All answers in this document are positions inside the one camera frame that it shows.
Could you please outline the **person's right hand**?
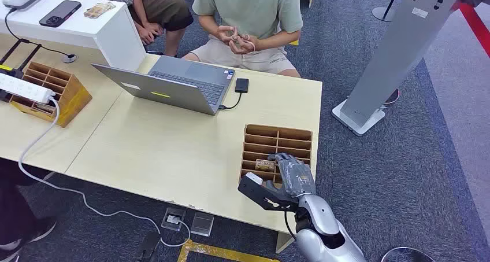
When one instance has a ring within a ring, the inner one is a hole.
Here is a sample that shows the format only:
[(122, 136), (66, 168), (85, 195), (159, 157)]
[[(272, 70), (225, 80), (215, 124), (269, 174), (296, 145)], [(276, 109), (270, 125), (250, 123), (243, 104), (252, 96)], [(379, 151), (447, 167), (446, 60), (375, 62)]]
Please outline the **person's right hand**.
[(229, 44), (230, 42), (236, 42), (239, 35), (236, 27), (228, 25), (220, 25), (217, 28), (216, 37), (223, 43)]

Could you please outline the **person's left hand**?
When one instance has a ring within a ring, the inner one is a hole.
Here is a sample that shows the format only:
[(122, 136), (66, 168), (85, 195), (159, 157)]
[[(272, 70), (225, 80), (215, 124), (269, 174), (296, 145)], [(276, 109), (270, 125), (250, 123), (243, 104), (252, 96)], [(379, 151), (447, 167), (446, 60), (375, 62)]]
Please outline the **person's left hand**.
[(232, 38), (228, 44), (232, 53), (237, 55), (252, 53), (256, 50), (253, 37), (250, 35), (238, 35)]

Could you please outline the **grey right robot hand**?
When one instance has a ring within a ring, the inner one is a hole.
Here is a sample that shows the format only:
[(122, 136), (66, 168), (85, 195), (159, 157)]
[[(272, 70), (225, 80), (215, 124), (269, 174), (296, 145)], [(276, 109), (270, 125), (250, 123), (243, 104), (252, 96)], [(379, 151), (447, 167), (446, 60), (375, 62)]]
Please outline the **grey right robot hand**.
[(309, 165), (287, 153), (275, 153), (268, 156), (279, 167), (285, 192), (298, 198), (305, 194), (316, 195), (316, 186)]

